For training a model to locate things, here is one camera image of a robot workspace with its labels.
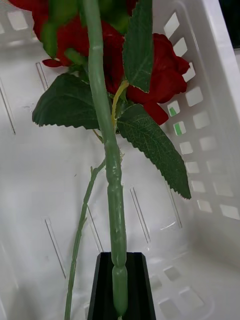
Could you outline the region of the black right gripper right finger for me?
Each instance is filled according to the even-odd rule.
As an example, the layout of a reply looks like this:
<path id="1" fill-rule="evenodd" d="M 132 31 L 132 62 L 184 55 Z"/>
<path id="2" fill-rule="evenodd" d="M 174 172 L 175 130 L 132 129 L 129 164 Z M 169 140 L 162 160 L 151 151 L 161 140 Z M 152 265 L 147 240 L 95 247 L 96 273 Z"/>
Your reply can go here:
<path id="1" fill-rule="evenodd" d="M 128 252 L 126 268 L 128 273 L 128 308 L 125 320 L 155 320 L 147 261 L 141 252 Z"/>

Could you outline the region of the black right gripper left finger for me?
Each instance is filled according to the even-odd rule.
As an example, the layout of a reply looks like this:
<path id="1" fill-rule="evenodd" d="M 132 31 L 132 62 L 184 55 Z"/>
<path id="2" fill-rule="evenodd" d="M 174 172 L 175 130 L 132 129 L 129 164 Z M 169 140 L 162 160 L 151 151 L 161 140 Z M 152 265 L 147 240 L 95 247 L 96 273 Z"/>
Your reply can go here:
<path id="1" fill-rule="evenodd" d="M 114 320 L 112 270 L 110 252 L 101 252 L 96 259 L 88 309 L 88 320 Z"/>

